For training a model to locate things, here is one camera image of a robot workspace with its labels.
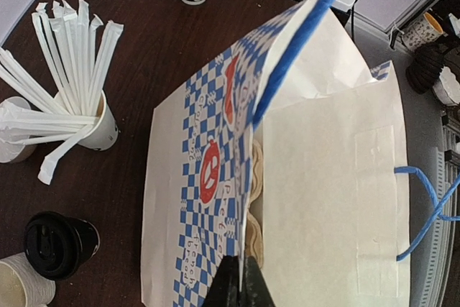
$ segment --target wooden surface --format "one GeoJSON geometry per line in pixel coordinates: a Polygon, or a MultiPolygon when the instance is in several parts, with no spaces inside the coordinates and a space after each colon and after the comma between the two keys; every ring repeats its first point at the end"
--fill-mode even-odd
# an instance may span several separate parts
{"type": "MultiPolygon", "coordinates": [[[[78,5],[78,0],[66,1],[78,5]]],[[[86,1],[105,22],[125,24],[105,87],[121,135],[107,152],[72,149],[50,187],[37,175],[56,145],[41,145],[26,162],[0,165],[0,257],[23,250],[24,227],[39,211],[87,219],[101,233],[101,249],[71,279],[57,284],[51,306],[141,306],[142,199],[153,109],[210,59],[292,2],[208,0],[193,7],[180,0],[86,1]]],[[[31,12],[4,47],[54,93],[31,12]]],[[[0,81],[0,99],[12,95],[0,81]]]]}

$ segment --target red logo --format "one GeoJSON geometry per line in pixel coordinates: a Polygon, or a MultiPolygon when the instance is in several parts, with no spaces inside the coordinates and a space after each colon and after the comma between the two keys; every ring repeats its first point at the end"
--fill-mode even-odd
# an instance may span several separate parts
{"type": "Polygon", "coordinates": [[[210,139],[201,161],[200,199],[205,205],[212,202],[216,194],[220,173],[221,154],[219,146],[214,139],[210,139]]]}
{"type": "Polygon", "coordinates": [[[237,55],[227,67],[225,76],[227,78],[227,87],[225,92],[224,116],[227,124],[233,127],[234,124],[234,106],[233,106],[233,84],[235,79],[236,64],[238,63],[239,55],[237,55]]]}

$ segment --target blue rope handle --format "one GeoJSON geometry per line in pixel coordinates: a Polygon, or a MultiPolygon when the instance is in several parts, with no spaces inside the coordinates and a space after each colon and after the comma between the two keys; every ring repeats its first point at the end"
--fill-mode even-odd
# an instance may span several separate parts
{"type": "Polygon", "coordinates": [[[427,220],[425,225],[422,227],[422,229],[419,231],[417,237],[412,241],[410,244],[409,248],[405,250],[403,253],[398,255],[396,257],[396,260],[399,262],[401,260],[404,260],[410,253],[414,251],[415,248],[422,242],[423,238],[425,237],[426,233],[428,233],[428,230],[430,230],[431,226],[434,224],[436,221],[437,217],[440,217],[443,220],[446,221],[460,221],[460,217],[447,217],[444,215],[441,215],[443,211],[443,207],[446,205],[446,203],[449,201],[449,199],[452,197],[452,195],[455,193],[455,190],[457,187],[460,185],[460,175],[457,176],[455,179],[454,183],[452,186],[447,190],[447,193],[444,195],[444,197],[441,199],[441,201],[438,202],[438,199],[436,198],[436,193],[434,192],[433,186],[430,184],[428,178],[419,170],[418,168],[414,167],[399,167],[395,168],[395,173],[409,173],[409,174],[416,174],[420,180],[422,181],[423,185],[425,188],[430,186],[430,188],[427,188],[428,193],[430,194],[430,198],[433,202],[433,205],[435,205],[435,209],[433,213],[431,214],[430,218],[427,220]]]}
{"type": "Polygon", "coordinates": [[[253,118],[254,129],[259,126],[264,113],[273,99],[273,96],[276,94],[281,86],[281,83],[284,81],[290,66],[310,39],[316,27],[326,15],[326,12],[329,10],[334,1],[335,0],[318,0],[310,14],[295,32],[286,48],[286,51],[284,51],[280,61],[270,74],[264,93],[262,94],[259,104],[257,104],[253,118]]]}

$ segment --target black lid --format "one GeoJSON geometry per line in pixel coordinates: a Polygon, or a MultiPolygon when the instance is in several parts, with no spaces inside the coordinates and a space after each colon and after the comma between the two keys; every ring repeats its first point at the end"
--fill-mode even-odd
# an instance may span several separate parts
{"type": "Polygon", "coordinates": [[[55,212],[34,216],[24,234],[30,265],[49,280],[64,280],[78,269],[81,243],[68,220],[55,212]]]}

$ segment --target bag handle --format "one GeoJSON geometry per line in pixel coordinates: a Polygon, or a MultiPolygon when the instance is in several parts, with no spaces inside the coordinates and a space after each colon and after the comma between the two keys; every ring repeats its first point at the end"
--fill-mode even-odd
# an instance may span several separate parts
{"type": "Polygon", "coordinates": [[[280,61],[270,73],[268,78],[267,86],[265,87],[264,93],[257,104],[254,118],[252,120],[254,129],[256,129],[267,111],[270,102],[275,96],[276,92],[284,81],[290,66],[293,64],[296,57],[299,55],[305,44],[310,39],[311,35],[315,31],[316,27],[320,24],[322,18],[326,15],[326,12],[331,7],[335,0],[318,0],[308,14],[307,18],[299,26],[295,32],[293,38],[289,42],[286,50],[282,54],[280,61]]]}

